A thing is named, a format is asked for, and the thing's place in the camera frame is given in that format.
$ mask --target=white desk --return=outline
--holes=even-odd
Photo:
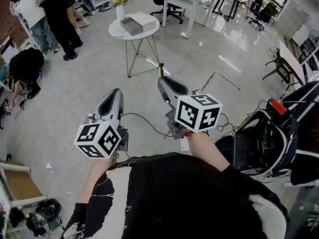
[[[42,201],[48,199],[47,196],[41,196],[41,197],[35,197],[35,198],[30,198],[30,199],[25,199],[25,200],[16,200],[15,196],[14,196],[14,194],[9,186],[7,178],[5,176],[4,169],[28,172],[28,171],[30,171],[30,167],[0,163],[1,177],[5,183],[8,191],[10,192],[11,198],[13,199],[13,201],[11,201],[9,199],[9,197],[6,194],[4,186],[3,186],[2,182],[0,181],[0,203],[2,205],[3,211],[5,212],[5,215],[4,215],[5,222],[4,222],[4,227],[2,228],[3,238],[5,238],[6,233],[12,233],[12,232],[20,231],[20,230],[27,228],[25,225],[22,225],[22,226],[20,225],[16,228],[13,228],[13,229],[8,229],[8,230],[6,229],[7,223],[9,222],[9,215],[10,215],[10,211],[11,211],[12,207],[18,207],[18,209],[22,209],[22,207],[24,205],[35,204],[35,203],[39,203],[39,202],[42,202]]]
[[[221,0],[218,0],[217,3],[215,4],[213,13],[216,13],[216,14],[219,14],[219,15],[223,15],[223,13],[221,12],[220,9],[221,9],[221,7],[222,7],[222,5],[223,5],[223,3],[224,3],[225,0],[223,0],[223,1],[221,2],[221,4],[219,5],[219,8],[218,8],[218,11],[216,11],[216,8],[217,8],[217,6],[218,6],[218,4],[219,4],[220,1],[221,1]],[[236,12],[237,12],[237,8],[238,8],[238,4],[239,4],[240,2],[247,2],[247,0],[234,0],[233,6],[232,6],[232,8],[231,8],[231,10],[230,10],[230,12],[229,12],[229,15],[228,15],[228,16],[227,16],[227,15],[224,15],[224,18],[225,18],[227,21],[229,21],[229,19],[231,19],[231,18],[235,18],[235,15],[236,15]]]
[[[286,90],[289,88],[289,86],[294,85],[296,83],[300,83],[301,85],[304,85],[306,83],[302,65],[299,63],[299,61],[294,57],[294,55],[282,42],[280,42],[279,57],[273,61],[268,62],[266,65],[272,62],[276,63],[276,68],[275,70],[267,74],[263,78],[263,80],[274,73],[278,73],[283,78],[283,80],[288,84]],[[285,66],[289,69],[289,72],[288,72],[289,75],[286,79],[285,77],[282,76],[282,72],[281,72],[281,68],[284,68]],[[295,80],[292,79],[292,81],[290,81],[290,78],[291,78],[290,74],[293,74],[293,76],[295,77]]]
[[[191,15],[190,15],[190,18],[189,18],[187,32],[186,32],[186,39],[189,39],[189,37],[190,37],[190,33],[191,33],[191,29],[193,27],[193,23],[194,23],[194,19],[195,19],[195,14],[196,14],[197,8],[201,7],[203,5],[210,4],[209,11],[208,11],[208,14],[206,16],[205,23],[204,23],[204,26],[206,26],[207,22],[208,22],[209,15],[210,15],[210,12],[212,11],[212,8],[213,8],[213,5],[214,5],[213,0],[164,0],[164,11],[163,11],[163,22],[162,22],[162,26],[163,27],[166,26],[166,13],[167,13],[167,4],[168,3],[183,8],[184,9],[183,15],[185,15],[185,10],[186,9],[190,9],[191,10]]]
[[[156,49],[156,45],[155,45],[153,34],[159,29],[160,22],[159,22],[159,20],[157,18],[155,18],[155,17],[153,17],[153,18],[156,20],[156,27],[154,27],[152,29],[149,29],[149,30],[147,30],[145,32],[133,35],[133,36],[130,35],[124,28],[122,28],[121,23],[120,23],[120,21],[118,19],[114,20],[111,23],[111,25],[109,26],[109,33],[110,33],[111,36],[113,36],[114,38],[116,38],[118,40],[125,40],[126,70],[127,70],[127,74],[128,74],[129,78],[132,76],[131,73],[132,73],[132,69],[133,69],[133,66],[134,66],[134,63],[135,63],[135,60],[136,60],[137,56],[143,58],[145,61],[151,63],[154,66],[156,66],[156,68],[154,68],[154,69],[157,69],[159,67],[159,63],[160,63],[159,55],[158,55],[158,51]],[[150,35],[152,36],[152,39],[153,39],[153,44],[154,44],[155,51],[154,51],[153,47],[151,46],[151,43],[150,43],[150,41],[148,39],[148,37]],[[139,50],[140,50],[140,47],[141,47],[141,44],[142,44],[144,38],[147,39],[147,41],[148,41],[148,43],[149,43],[149,45],[150,45],[150,47],[151,47],[151,49],[153,51],[153,54],[156,57],[157,63],[139,53]],[[138,39],[140,40],[140,42],[139,42],[138,47],[136,49],[134,44],[133,44],[133,40],[138,40]],[[130,70],[129,70],[129,64],[128,64],[128,46],[127,46],[127,41],[131,41],[131,43],[133,45],[133,48],[135,50],[135,55],[134,55],[134,58],[133,58],[133,62],[131,64],[131,66],[130,66]]]

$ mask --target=white box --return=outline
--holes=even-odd
[[[156,27],[156,19],[142,11],[135,13],[130,17],[143,27],[143,32]]]
[[[179,96],[175,121],[195,133],[217,126],[223,105],[212,95]]]
[[[109,159],[122,138],[110,121],[80,125],[74,145],[88,158]]]

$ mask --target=office chair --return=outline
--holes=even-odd
[[[164,0],[153,0],[153,2],[154,2],[156,5],[164,5]],[[166,15],[167,15],[167,16],[172,15],[173,17],[179,19],[179,24],[183,24],[183,19],[182,19],[181,17],[179,17],[179,16],[182,15],[182,12],[181,12],[181,11],[171,11],[171,8],[172,8],[173,10],[181,9],[181,8],[178,7],[178,6],[175,6],[175,5],[173,5],[173,4],[168,3],[168,4],[167,4],[167,14],[166,14]],[[164,9],[162,9],[161,11],[154,11],[154,12],[151,13],[151,15],[153,15],[153,14],[163,14],[163,10],[164,10]]]
[[[252,19],[252,21],[250,21],[249,24],[252,22],[254,24],[257,24],[259,26],[259,31],[265,29],[263,27],[262,22],[268,23],[270,21],[271,17],[273,17],[279,13],[277,11],[277,6],[273,2],[270,2],[269,4],[267,4],[266,7],[263,8],[260,12],[255,10],[255,9],[251,9],[250,11],[252,11],[252,13],[256,16],[256,18],[253,19],[251,17],[247,17],[247,18]]]

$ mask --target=gray box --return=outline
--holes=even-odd
[[[131,36],[142,33],[143,26],[138,24],[132,18],[126,18],[120,21],[122,28],[124,28]]]

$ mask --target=shelf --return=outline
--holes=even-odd
[[[100,2],[98,2],[98,3],[96,3],[96,4],[95,4],[95,7],[99,7],[100,5],[105,4],[106,2],[108,2],[108,1],[107,1],[107,0],[102,0],[102,1],[100,1]]]

